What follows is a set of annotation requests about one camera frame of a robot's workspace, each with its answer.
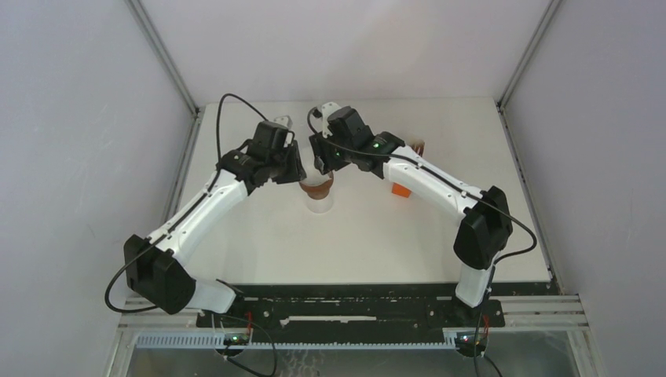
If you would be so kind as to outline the glass carafe with wooden collar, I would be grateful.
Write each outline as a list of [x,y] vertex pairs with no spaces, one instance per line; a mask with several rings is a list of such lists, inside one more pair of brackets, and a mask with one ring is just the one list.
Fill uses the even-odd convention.
[[306,206],[314,214],[324,214],[333,207],[334,201],[331,196],[332,185],[332,180],[316,187],[305,186],[299,183],[301,190],[307,197]]

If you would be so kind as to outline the white paper coffee filter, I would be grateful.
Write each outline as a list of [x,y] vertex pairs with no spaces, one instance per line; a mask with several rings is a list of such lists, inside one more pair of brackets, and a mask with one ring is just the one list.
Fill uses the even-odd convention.
[[302,157],[302,167],[305,171],[305,177],[300,181],[300,183],[305,186],[316,187],[323,185],[331,179],[329,174],[322,174],[314,166],[314,160],[310,155]]

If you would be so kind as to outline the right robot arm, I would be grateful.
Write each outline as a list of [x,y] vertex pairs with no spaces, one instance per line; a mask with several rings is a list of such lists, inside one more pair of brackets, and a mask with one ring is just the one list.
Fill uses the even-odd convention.
[[493,264],[513,232],[506,194],[492,186],[481,189],[454,178],[427,162],[398,136],[374,134],[350,106],[328,102],[306,116],[321,122],[309,141],[321,174],[349,165],[405,187],[452,216],[457,227],[453,251],[462,262],[454,316],[473,327],[485,316],[483,301],[493,276]]

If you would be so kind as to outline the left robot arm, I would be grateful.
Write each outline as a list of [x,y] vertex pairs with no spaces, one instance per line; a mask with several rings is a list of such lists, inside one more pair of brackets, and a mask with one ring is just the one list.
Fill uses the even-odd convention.
[[246,308],[236,301],[236,291],[220,280],[191,276],[188,261],[219,220],[255,189],[305,176],[290,127],[261,121],[252,138],[218,158],[210,179],[172,218],[148,236],[125,242],[127,287],[165,313],[207,310],[228,328],[240,325]]

